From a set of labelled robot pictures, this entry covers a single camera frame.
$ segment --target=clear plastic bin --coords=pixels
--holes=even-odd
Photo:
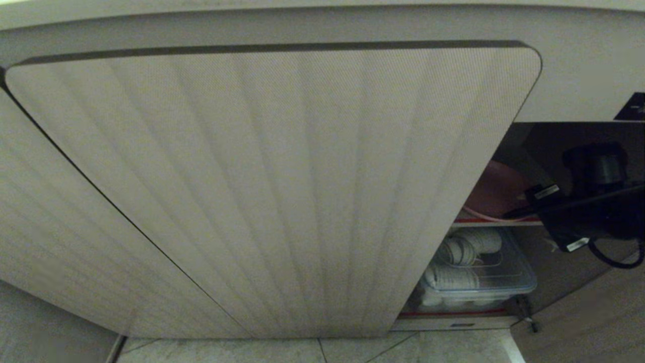
[[[515,237],[508,229],[495,230],[502,237],[501,248],[496,253],[480,254],[472,266],[452,265],[439,254],[435,256],[419,282],[421,296],[416,310],[487,311],[500,308],[511,296],[530,293],[537,287],[535,274],[517,248]]]

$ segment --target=textured cabinet door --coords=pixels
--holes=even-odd
[[[128,336],[249,337],[4,92],[0,279]]]
[[[365,336],[393,324],[540,71],[529,48],[458,46],[87,54],[7,82],[252,333]]]

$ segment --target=transparent lid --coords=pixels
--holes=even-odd
[[[481,236],[487,234],[497,238],[498,251],[492,252],[490,248],[486,250],[487,247],[478,247],[481,246],[478,245],[480,240],[486,241]],[[454,242],[456,238],[465,239],[468,243],[461,241],[457,244]],[[453,241],[453,246],[450,247],[455,248],[454,253],[459,255],[458,259],[463,261],[467,258],[468,263],[472,265],[459,265],[459,261],[455,263],[451,248],[447,246],[450,241]],[[467,249],[463,248],[470,248],[471,245],[487,253],[478,253],[473,262],[468,258],[470,256]],[[463,228],[452,232],[444,239],[422,279],[424,285],[439,295],[453,298],[511,296],[529,293],[537,287],[535,274],[517,248],[515,237],[508,229],[502,227]]]

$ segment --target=wall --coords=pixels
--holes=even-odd
[[[117,337],[0,281],[0,363],[105,363]]]

